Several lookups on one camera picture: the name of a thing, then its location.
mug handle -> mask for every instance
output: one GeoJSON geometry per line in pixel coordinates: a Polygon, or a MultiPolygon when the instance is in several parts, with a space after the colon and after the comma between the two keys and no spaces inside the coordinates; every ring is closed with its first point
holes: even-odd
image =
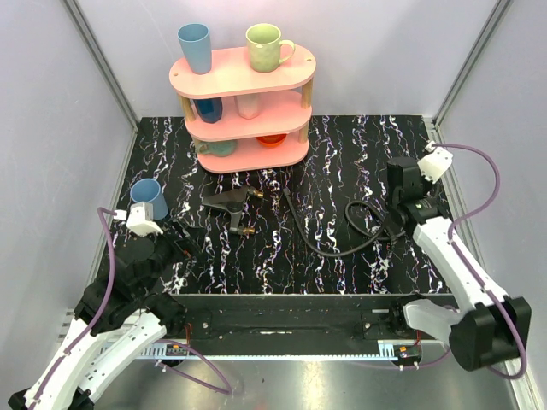
{"type": "Polygon", "coordinates": [[[288,59],[290,59],[292,57],[292,55],[294,54],[295,50],[296,50],[296,45],[294,45],[294,43],[291,40],[281,40],[281,41],[279,41],[279,47],[282,46],[283,44],[289,45],[292,48],[292,52],[289,56],[280,59],[279,64],[283,64],[288,59]]]}
{"type": "Polygon", "coordinates": [[[198,154],[208,154],[211,151],[209,151],[209,146],[207,145],[207,143],[203,141],[196,141],[196,152],[198,154]]]}

black tabletop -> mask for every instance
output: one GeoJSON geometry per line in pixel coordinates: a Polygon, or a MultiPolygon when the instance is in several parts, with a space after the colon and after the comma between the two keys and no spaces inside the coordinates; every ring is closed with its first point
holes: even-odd
{"type": "MultiPolygon", "coordinates": [[[[365,200],[385,214],[386,161],[421,157],[426,141],[419,116],[314,116],[309,153],[301,163],[217,175],[199,166],[184,119],[145,118],[117,208],[129,208],[134,182],[155,178],[172,217],[207,229],[204,262],[179,263],[163,273],[161,289],[174,294],[446,293],[443,279],[408,237],[391,251],[388,243],[375,243],[344,258],[317,255],[299,237],[282,194],[285,187],[291,190],[298,217],[316,246],[332,252],[353,248],[363,236],[348,227],[345,204],[365,200]],[[264,192],[263,199],[250,197],[245,206],[242,225],[256,230],[248,237],[228,233],[228,214],[201,205],[205,196],[243,185],[264,192]]],[[[364,210],[355,209],[353,215],[363,229],[375,225],[364,210]]],[[[130,237],[120,222],[112,231],[117,246],[130,237]]]]}

silver floor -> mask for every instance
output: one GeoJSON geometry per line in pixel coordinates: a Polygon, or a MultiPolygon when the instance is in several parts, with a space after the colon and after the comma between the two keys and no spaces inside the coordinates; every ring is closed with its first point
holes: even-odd
{"type": "MultiPolygon", "coordinates": [[[[426,360],[442,354],[424,347],[426,360]]],[[[349,362],[217,361],[235,389],[211,392],[152,362],[136,360],[107,389],[96,410],[324,410],[518,408],[509,383],[486,369],[468,373],[449,357],[433,368],[397,372],[349,362]]],[[[180,370],[223,387],[201,362],[180,370]]]]}

light green mug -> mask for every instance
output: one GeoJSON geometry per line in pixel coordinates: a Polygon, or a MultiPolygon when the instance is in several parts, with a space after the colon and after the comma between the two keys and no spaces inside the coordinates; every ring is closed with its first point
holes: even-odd
{"type": "Polygon", "coordinates": [[[281,40],[281,30],[273,24],[255,24],[246,33],[249,61],[253,70],[269,73],[292,57],[295,45],[291,40],[281,40]],[[290,56],[281,58],[281,46],[292,48],[290,56]]]}

blue plastic cup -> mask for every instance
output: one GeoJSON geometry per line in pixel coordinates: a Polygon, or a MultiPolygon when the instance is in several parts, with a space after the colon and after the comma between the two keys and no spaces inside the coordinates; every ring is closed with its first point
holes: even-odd
{"type": "Polygon", "coordinates": [[[129,193],[133,202],[149,202],[154,207],[154,219],[162,220],[168,214],[162,186],[155,179],[147,178],[133,184],[129,193]]]}
{"type": "Polygon", "coordinates": [[[205,98],[194,100],[196,111],[203,122],[214,124],[222,118],[222,98],[205,98]]]}
{"type": "Polygon", "coordinates": [[[211,71],[212,51],[209,28],[204,24],[192,23],[179,29],[179,42],[191,70],[196,74],[211,71]]]}

